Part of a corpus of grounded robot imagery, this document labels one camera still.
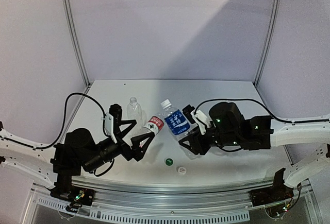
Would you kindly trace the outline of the red label water bottle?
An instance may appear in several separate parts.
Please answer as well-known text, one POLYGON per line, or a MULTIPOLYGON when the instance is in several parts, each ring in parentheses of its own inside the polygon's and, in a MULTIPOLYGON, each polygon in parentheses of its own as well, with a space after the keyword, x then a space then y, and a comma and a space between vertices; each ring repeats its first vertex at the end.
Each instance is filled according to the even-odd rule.
POLYGON ((154 135, 157 135, 162 130, 163 127, 164 127, 163 113, 158 112, 150 117, 150 119, 140 130, 139 135, 150 132, 154 133, 154 135))

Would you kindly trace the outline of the blue label water bottle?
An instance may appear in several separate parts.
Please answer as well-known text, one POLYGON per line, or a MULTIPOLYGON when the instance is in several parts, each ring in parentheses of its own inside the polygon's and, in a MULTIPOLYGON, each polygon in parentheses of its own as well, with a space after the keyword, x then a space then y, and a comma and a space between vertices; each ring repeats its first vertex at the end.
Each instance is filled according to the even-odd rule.
POLYGON ((163 119, 169 127, 172 136, 177 141, 179 148, 185 153, 185 155, 189 159, 197 159, 199 157, 198 155, 191 153, 188 149, 182 147, 179 144, 179 140, 189 135, 189 131, 195 128, 196 124, 191 124, 183 115, 182 111, 179 108, 173 107, 172 105, 166 109, 163 109, 162 113, 163 119))

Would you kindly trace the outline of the white bottle cap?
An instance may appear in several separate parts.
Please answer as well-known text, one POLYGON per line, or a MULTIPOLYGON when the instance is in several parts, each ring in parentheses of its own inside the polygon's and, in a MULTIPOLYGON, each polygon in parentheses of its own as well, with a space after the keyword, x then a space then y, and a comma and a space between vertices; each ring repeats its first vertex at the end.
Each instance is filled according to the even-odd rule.
POLYGON ((183 166, 179 166, 177 168, 177 173, 180 174, 180 175, 185 175, 187 173, 187 169, 183 166))

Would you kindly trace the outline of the green bottle cap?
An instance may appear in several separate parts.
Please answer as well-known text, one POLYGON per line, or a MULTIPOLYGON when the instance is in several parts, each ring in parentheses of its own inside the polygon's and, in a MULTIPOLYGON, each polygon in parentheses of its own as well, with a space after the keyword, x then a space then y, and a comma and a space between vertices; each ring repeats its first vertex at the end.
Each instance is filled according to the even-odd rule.
POLYGON ((171 158, 166 158, 164 162, 165 162, 166 166, 172 166, 173 165, 173 159, 171 159, 171 158))

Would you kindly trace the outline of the blue bottle cap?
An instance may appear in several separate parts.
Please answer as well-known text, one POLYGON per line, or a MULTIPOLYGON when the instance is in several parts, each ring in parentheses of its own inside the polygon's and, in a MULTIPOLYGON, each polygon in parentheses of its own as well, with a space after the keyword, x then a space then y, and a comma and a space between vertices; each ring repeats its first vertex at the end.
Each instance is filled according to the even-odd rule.
POLYGON ((166 99, 163 102, 161 102, 160 105, 163 109, 166 109, 166 108, 170 107, 172 104, 168 99, 166 99))

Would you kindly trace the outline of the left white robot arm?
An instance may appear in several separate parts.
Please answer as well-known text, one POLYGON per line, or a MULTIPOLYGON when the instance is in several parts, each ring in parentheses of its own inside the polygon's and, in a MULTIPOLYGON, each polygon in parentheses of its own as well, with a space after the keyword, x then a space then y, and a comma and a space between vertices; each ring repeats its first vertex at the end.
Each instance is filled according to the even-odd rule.
MULTIPOLYGON (((1 125, 1 167, 15 171, 34 181, 34 183, 53 188, 57 174, 53 172, 53 165, 50 160, 55 155, 55 148, 36 150, 39 143, 15 136, 5 130, 1 125)), ((152 169, 149 165, 134 163, 133 160, 124 162, 119 157, 113 170, 107 174, 96 177, 93 174, 82 171, 80 176, 73 176, 74 185, 87 185, 89 188, 115 187, 128 185, 138 187, 156 183, 156 177, 152 176, 152 169)))

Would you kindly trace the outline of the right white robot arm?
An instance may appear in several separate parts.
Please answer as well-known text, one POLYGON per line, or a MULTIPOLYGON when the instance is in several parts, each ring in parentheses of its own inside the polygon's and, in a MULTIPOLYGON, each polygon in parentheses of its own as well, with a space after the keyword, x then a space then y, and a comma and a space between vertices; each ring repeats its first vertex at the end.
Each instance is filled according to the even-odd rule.
POLYGON ((310 118, 279 118, 267 115, 244 118, 237 99, 216 98, 204 114, 200 107, 184 108, 184 115, 197 125, 179 144, 194 155, 205 155, 211 147, 229 152, 262 150, 292 144, 319 143, 321 146, 298 163, 282 170, 283 181, 267 189, 270 201, 278 201, 287 188, 294 188, 313 175, 329 168, 329 115, 310 118))

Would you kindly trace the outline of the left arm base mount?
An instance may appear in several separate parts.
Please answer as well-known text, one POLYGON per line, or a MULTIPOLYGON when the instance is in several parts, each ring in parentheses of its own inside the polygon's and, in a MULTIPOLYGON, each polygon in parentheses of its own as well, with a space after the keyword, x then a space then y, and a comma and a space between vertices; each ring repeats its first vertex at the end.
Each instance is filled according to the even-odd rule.
POLYGON ((92 206, 95 191, 72 185, 71 175, 57 174, 54 188, 50 190, 50 196, 68 202, 65 210, 77 213, 83 206, 92 206))

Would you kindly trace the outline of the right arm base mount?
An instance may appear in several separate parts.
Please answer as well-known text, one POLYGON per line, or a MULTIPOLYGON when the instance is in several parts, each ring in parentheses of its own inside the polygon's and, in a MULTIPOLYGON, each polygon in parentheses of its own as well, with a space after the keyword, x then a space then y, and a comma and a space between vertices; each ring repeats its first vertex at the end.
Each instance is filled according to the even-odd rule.
POLYGON ((271 186, 249 191, 252 206, 264 206, 265 213, 274 220, 282 218, 300 199, 302 184, 297 185, 298 196, 294 200, 293 187, 284 185, 285 168, 278 170, 271 186))

